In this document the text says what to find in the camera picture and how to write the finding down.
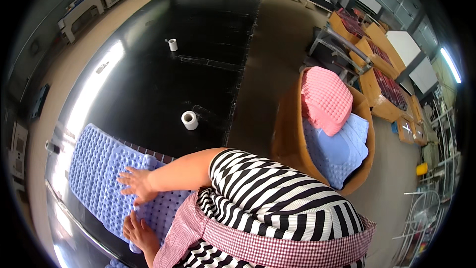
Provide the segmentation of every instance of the blue rubber mat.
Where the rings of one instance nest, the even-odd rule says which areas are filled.
[[[312,162],[330,186],[336,189],[344,187],[346,178],[368,155],[363,141],[366,140],[368,122],[360,117],[349,118],[352,119],[345,122],[334,136],[328,136],[322,128],[316,129],[303,119],[304,137]]]
[[[122,195],[120,191],[126,186],[116,178],[119,177],[119,172],[127,171],[126,166],[155,170],[163,165],[165,164],[152,155],[127,147],[89,124],[76,143],[69,169],[69,184],[78,200],[106,229],[129,242],[122,235],[122,227],[137,196]],[[146,220],[156,232],[161,245],[172,225],[175,212],[190,194],[189,190],[162,192],[154,200],[136,207],[138,219]],[[140,253],[133,244],[129,246],[133,252]]]

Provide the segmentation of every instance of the concrete floor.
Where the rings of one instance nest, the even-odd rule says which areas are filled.
[[[124,0],[68,46],[51,66],[44,83],[50,93],[39,120],[30,127],[27,155],[31,215],[43,246],[56,258],[44,205],[46,189],[44,143],[51,137],[64,101],[88,60],[102,43],[135,11],[150,0]],[[258,26],[250,45],[245,75],[238,96],[229,146],[269,156],[271,135],[280,96],[298,78],[312,27],[326,22],[326,12],[304,8],[291,0],[263,0]],[[367,181],[347,198],[362,215],[377,222],[367,267],[388,267],[399,247],[398,235],[409,210],[405,191],[416,186],[419,149],[398,140],[390,123],[374,117],[376,154]]]

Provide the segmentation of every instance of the metal rack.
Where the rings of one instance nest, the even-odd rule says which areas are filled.
[[[438,135],[439,163],[433,170],[420,176],[416,192],[405,193],[405,195],[412,195],[412,201],[402,234],[392,238],[403,239],[401,249],[393,259],[394,268],[412,267],[425,252],[440,227],[455,192],[461,155],[456,151],[454,110],[452,107],[446,107],[441,94],[441,86],[438,86],[433,93],[435,99],[432,106],[433,114],[430,118],[431,127]],[[433,199],[437,197],[437,211],[430,216],[431,221],[428,224],[414,229],[411,224],[415,222],[415,209],[421,203],[421,199],[428,198],[428,193],[432,193]]]

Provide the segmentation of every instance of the woman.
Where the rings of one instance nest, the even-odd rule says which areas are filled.
[[[183,156],[155,171],[120,173],[135,205],[158,192],[196,190],[159,248],[144,220],[124,237],[158,267],[363,267],[375,223],[332,188],[267,158],[228,148]]]

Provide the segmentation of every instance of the striped shirt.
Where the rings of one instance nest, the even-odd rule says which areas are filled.
[[[223,225],[271,238],[337,239],[363,231],[354,206],[329,186],[295,169],[236,149],[211,162],[212,187],[199,192],[205,215]],[[365,265],[365,257],[347,267]],[[200,239],[175,267],[262,268]]]

